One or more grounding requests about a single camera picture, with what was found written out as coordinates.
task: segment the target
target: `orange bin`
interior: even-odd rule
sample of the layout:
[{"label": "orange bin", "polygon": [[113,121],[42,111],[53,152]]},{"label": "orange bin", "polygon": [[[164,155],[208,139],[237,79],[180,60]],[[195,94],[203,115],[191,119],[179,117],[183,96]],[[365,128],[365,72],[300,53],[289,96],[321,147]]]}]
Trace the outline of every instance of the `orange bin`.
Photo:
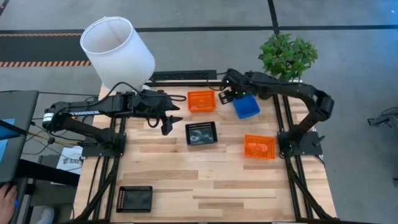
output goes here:
[{"label": "orange bin", "polygon": [[245,134],[244,156],[258,159],[275,159],[275,139]]},{"label": "orange bin", "polygon": [[191,112],[210,112],[216,109],[214,90],[189,91],[188,110]]}]

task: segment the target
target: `person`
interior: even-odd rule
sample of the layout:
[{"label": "person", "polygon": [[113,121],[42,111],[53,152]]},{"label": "person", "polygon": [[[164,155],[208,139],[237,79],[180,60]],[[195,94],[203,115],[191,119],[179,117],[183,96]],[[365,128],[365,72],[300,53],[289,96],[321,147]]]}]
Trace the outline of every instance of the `person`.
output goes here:
[{"label": "person", "polygon": [[0,224],[8,224],[14,214],[15,199],[17,198],[17,186],[6,183],[0,188]]}]

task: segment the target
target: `potted plant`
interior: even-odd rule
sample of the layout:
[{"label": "potted plant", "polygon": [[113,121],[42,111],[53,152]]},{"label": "potted plant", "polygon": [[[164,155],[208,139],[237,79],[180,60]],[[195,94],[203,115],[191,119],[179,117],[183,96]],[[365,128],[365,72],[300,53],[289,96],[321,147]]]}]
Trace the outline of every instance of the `potted plant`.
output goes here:
[{"label": "potted plant", "polygon": [[[291,34],[272,35],[267,42],[260,46],[263,69],[276,79],[291,81],[301,79],[303,72],[311,67],[318,58],[315,46],[304,42],[302,38],[290,41]],[[259,95],[269,98],[270,95]]]}]

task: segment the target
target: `blue container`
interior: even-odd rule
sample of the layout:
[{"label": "blue container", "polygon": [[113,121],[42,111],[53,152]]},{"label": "blue container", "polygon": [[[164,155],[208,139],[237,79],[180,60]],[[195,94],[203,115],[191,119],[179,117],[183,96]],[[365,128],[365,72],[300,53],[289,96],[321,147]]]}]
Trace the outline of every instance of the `blue container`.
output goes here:
[{"label": "blue container", "polygon": [[248,118],[260,113],[260,107],[253,95],[232,101],[239,119]]}]

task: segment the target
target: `wooden table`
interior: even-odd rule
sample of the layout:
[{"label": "wooden table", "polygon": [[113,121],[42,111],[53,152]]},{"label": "wooden table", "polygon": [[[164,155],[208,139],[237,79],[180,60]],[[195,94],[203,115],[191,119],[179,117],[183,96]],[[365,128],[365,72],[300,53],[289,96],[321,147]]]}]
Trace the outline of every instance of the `wooden table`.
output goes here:
[{"label": "wooden table", "polygon": [[[186,95],[187,91],[207,87],[156,87],[168,94]],[[100,97],[109,90],[102,87]],[[258,99],[260,114],[238,119],[232,103],[211,113],[190,113],[187,102],[174,102],[180,111],[168,115],[183,117],[172,132],[163,136],[150,128],[145,119],[129,118],[126,123],[127,144],[120,160],[112,208],[112,222],[265,222],[294,220],[292,199],[285,162],[249,159],[243,156],[243,136],[273,136],[279,130],[273,99]],[[300,100],[289,98],[292,116],[297,123],[307,114]],[[282,116],[286,121],[283,105]],[[185,125],[215,121],[218,143],[187,146]],[[110,118],[95,116],[94,126],[109,127]],[[86,206],[88,191],[97,158],[84,161],[75,198],[75,213]],[[335,216],[328,180],[323,165],[313,156],[302,156],[308,189],[327,213]],[[100,161],[93,194],[97,189]],[[116,213],[119,186],[152,185],[154,197],[150,213]],[[302,216],[305,217],[302,194],[297,189]],[[101,204],[104,217],[106,192]]]}]

